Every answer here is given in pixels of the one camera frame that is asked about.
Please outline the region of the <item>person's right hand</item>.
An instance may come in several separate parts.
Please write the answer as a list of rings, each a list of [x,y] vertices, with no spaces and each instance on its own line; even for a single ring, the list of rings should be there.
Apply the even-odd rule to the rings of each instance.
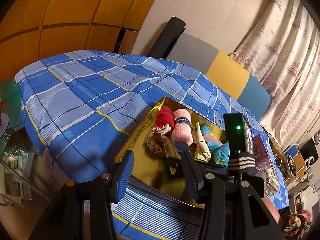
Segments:
[[[267,197],[262,198],[262,201],[264,202],[265,206],[267,207],[272,217],[278,224],[280,222],[280,214],[277,208],[272,204],[272,202]]]

